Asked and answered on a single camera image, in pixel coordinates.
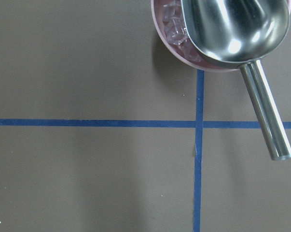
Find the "clear ice cubes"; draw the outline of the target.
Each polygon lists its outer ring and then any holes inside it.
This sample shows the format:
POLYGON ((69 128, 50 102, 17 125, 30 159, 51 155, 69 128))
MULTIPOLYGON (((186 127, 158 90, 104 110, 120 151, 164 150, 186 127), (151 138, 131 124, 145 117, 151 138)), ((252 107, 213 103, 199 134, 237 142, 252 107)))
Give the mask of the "clear ice cubes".
POLYGON ((202 58, 188 37, 181 1, 170 0, 167 4, 164 4, 162 19, 167 43, 176 46, 186 60, 193 63, 201 62, 202 58))

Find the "metal scoop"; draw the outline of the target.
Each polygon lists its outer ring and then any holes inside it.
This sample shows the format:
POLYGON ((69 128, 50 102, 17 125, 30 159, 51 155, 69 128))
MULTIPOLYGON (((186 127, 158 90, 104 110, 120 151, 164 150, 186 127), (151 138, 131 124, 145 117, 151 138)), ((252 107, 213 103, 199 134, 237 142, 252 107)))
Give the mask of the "metal scoop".
POLYGON ((272 160, 291 158, 261 59, 285 38, 290 22, 284 0, 184 0, 188 36, 209 63, 239 69, 272 160))

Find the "pink bowl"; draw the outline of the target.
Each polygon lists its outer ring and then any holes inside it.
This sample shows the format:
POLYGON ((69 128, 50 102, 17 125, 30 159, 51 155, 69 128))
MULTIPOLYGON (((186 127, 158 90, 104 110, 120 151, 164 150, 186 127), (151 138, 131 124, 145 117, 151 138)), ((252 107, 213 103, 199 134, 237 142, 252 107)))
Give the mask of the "pink bowl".
POLYGON ((167 43, 163 5, 152 0, 152 18, 165 47, 181 62, 204 71, 233 72, 259 61, 285 38, 290 22, 290 0, 183 0, 188 35, 201 62, 193 63, 167 43))

